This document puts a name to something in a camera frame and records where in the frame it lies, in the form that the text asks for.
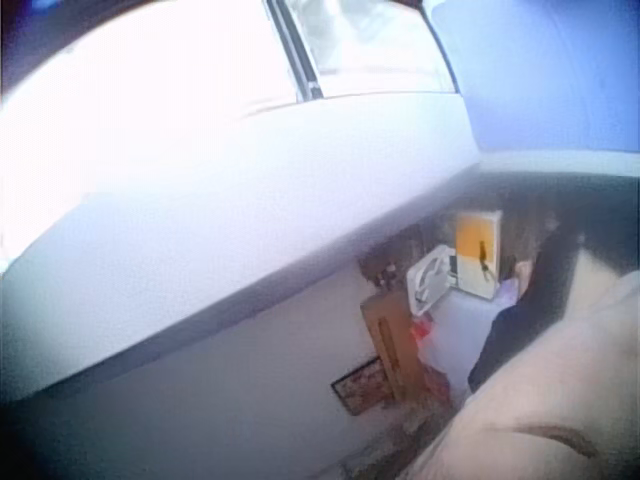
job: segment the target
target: wall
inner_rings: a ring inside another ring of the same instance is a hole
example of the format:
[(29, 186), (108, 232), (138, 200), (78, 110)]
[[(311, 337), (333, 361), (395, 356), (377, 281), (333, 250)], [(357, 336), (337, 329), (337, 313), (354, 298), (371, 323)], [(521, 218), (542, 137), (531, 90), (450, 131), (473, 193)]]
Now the wall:
[(349, 416), (330, 384), (375, 355), (349, 265), (215, 337), (73, 398), (32, 400), (41, 451), (72, 478), (303, 478), (401, 412)]

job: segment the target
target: brown box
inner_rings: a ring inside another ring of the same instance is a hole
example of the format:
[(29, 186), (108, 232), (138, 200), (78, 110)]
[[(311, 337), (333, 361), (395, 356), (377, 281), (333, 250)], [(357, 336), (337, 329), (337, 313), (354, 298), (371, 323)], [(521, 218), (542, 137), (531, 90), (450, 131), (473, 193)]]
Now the brown box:
[(419, 400), (426, 385), (418, 348), (411, 334), (413, 321), (406, 292), (371, 297), (361, 309), (393, 396), (398, 401)]

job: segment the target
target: framed picture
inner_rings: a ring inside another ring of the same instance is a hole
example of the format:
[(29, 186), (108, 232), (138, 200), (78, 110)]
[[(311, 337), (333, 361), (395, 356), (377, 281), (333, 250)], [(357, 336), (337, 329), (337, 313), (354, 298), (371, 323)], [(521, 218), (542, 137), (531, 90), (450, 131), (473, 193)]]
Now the framed picture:
[(331, 384), (351, 415), (360, 415), (374, 405), (393, 398), (380, 357), (376, 357)]

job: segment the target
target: white wall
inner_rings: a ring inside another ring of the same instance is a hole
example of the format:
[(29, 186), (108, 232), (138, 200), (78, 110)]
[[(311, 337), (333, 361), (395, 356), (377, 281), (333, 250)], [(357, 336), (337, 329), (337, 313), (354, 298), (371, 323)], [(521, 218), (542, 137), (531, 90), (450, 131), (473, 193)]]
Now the white wall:
[(375, 355), (350, 265), (257, 317), (66, 400), (32, 434), (73, 478), (302, 478), (401, 412), (346, 413), (330, 384)]

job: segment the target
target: blue ceiling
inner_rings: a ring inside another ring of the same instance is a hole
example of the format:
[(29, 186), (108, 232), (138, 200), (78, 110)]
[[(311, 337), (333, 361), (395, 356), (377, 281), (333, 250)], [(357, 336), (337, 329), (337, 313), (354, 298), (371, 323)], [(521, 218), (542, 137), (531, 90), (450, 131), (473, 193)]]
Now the blue ceiling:
[(431, 21), (486, 151), (637, 152), (637, 0), (447, 0)]

